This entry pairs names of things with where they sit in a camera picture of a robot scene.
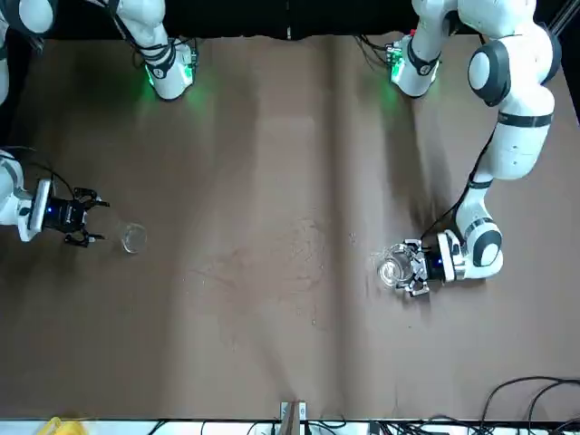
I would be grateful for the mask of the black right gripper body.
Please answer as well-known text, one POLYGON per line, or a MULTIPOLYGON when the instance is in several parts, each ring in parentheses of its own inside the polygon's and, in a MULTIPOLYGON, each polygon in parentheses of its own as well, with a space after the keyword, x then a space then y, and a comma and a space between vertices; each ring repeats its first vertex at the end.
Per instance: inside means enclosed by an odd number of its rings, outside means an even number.
POLYGON ((82 231, 86 227, 88 201, 49 197, 44 227, 56 231, 82 231))

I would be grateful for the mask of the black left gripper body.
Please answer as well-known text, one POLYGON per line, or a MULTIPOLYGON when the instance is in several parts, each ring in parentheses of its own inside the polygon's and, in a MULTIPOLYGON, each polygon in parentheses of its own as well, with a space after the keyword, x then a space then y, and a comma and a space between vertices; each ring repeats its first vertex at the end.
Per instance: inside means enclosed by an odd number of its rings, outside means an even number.
POLYGON ((442 254, 438 245, 422 246, 420 249, 424 257, 424 281, 444 282, 446 280, 442 254))

